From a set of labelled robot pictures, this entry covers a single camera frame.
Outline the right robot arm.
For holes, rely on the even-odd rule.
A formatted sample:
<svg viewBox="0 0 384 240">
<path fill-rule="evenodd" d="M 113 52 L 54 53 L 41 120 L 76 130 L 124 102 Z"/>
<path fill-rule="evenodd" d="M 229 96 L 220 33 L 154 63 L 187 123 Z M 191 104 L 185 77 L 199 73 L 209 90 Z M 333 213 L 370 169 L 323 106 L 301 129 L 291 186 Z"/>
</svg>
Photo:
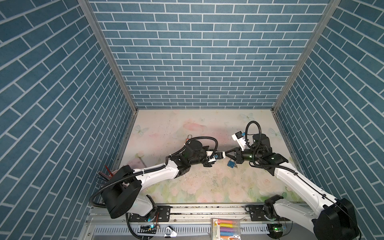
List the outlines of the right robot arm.
<svg viewBox="0 0 384 240">
<path fill-rule="evenodd" d="M 255 134 L 253 143 L 247 134 L 232 136 L 239 147 L 233 149 L 237 163 L 248 161 L 250 166 L 267 171 L 285 183 L 308 205 L 307 208 L 291 203 L 282 195 L 274 195 L 264 202 L 266 219 L 286 218 L 315 234 L 318 240 L 353 240 L 362 237 L 355 207 L 347 199 L 337 199 L 301 174 L 282 155 L 273 152 L 265 134 Z"/>
</svg>

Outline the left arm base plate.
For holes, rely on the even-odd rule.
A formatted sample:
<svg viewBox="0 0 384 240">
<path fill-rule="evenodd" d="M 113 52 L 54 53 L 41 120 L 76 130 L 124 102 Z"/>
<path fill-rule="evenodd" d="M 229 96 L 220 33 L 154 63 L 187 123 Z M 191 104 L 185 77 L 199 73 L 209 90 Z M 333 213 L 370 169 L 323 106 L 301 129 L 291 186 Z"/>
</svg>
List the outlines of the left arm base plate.
<svg viewBox="0 0 384 240">
<path fill-rule="evenodd" d="M 138 214 L 130 214 L 130 222 L 168 222 L 170 220 L 171 206 L 157 206 L 153 208 L 148 214 L 140 216 Z"/>
</svg>

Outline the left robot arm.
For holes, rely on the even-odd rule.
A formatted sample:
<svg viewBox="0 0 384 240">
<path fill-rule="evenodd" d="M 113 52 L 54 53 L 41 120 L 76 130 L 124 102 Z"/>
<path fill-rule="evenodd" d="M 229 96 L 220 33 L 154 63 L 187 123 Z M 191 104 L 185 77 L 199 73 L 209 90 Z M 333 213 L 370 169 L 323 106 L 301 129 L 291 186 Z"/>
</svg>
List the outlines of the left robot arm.
<svg viewBox="0 0 384 240">
<path fill-rule="evenodd" d="M 187 140 L 183 147 L 166 156 L 163 164 L 149 168 L 132 169 L 121 167 L 99 190 L 93 193 L 89 204 L 97 208 L 106 208 L 112 219 L 125 214 L 136 214 L 146 222 L 152 221 L 158 212 L 158 206 L 151 196 L 142 192 L 165 180 L 176 179 L 188 173 L 193 165 L 211 167 L 215 161 L 224 159 L 227 154 L 219 152 L 219 143 L 213 137 L 207 137 L 215 143 L 213 149 L 203 146 L 203 137 Z"/>
</svg>

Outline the aluminium front rail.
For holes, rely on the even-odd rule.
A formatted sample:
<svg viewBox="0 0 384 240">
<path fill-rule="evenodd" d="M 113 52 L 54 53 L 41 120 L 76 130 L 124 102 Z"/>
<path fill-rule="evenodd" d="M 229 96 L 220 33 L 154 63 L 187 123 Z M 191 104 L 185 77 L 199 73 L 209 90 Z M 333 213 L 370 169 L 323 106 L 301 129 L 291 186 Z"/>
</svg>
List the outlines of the aluminium front rail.
<svg viewBox="0 0 384 240">
<path fill-rule="evenodd" d="M 264 203 L 240 203 L 240 204 L 158 204 L 158 206 L 171 206 L 170 220 L 168 222 L 157 222 L 160 224 L 203 224 L 210 222 L 213 218 L 236 219 L 243 223 L 252 222 L 250 215 L 245 211 L 246 205 L 262 205 Z M 276 213 L 279 217 L 292 220 L 294 223 L 302 223 L 304 220 L 312 221 L 318 215 L 304 203 L 290 203 L 286 200 L 276 202 Z M 87 223 L 113 225 L 123 224 L 129 220 L 126 215 L 112 219 L 108 210 L 95 208 L 91 210 Z M 277 223 L 280 221 L 255 221 L 259 223 Z"/>
</svg>

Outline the metal binder clip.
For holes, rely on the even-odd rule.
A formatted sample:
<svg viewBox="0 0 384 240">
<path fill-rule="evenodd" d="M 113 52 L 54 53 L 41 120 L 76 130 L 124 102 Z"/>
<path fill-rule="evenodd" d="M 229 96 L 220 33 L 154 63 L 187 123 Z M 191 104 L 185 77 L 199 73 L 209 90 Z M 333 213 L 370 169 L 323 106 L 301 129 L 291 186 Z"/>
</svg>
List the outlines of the metal binder clip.
<svg viewBox="0 0 384 240">
<path fill-rule="evenodd" d="M 166 227 L 165 238 L 175 238 L 177 235 L 177 232 L 171 226 Z"/>
</svg>

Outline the blue padlock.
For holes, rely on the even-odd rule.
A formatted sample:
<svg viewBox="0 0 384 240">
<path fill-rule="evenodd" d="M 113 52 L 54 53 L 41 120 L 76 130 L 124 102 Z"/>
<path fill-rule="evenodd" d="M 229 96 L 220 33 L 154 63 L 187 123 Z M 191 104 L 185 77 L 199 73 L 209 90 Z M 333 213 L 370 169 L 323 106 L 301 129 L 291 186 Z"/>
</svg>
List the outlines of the blue padlock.
<svg viewBox="0 0 384 240">
<path fill-rule="evenodd" d="M 236 162 L 234 162 L 233 160 L 230 160 L 230 161 L 228 162 L 227 166 L 230 167 L 230 168 L 232 168 L 232 169 L 238 167 L 237 164 L 236 164 Z"/>
</svg>

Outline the marker pack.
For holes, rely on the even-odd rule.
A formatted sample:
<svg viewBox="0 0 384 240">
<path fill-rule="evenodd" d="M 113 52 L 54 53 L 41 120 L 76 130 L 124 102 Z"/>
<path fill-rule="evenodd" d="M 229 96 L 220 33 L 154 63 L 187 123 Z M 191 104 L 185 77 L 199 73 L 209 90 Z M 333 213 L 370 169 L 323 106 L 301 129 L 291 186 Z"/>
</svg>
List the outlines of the marker pack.
<svg viewBox="0 0 384 240">
<path fill-rule="evenodd" d="M 211 220 L 212 240 L 241 240 L 241 226 L 239 220 L 218 219 Z"/>
</svg>

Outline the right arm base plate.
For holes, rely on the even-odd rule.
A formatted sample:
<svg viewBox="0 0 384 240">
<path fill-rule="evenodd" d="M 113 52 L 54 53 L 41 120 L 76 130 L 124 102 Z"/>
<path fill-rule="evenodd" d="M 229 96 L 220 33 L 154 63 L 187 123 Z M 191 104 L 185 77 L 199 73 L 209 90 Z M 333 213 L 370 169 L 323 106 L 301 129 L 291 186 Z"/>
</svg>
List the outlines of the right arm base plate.
<svg viewBox="0 0 384 240">
<path fill-rule="evenodd" d="M 251 221 L 289 221 L 289 219 L 279 217 L 273 207 L 262 205 L 246 205 L 245 211 L 250 215 Z"/>
</svg>

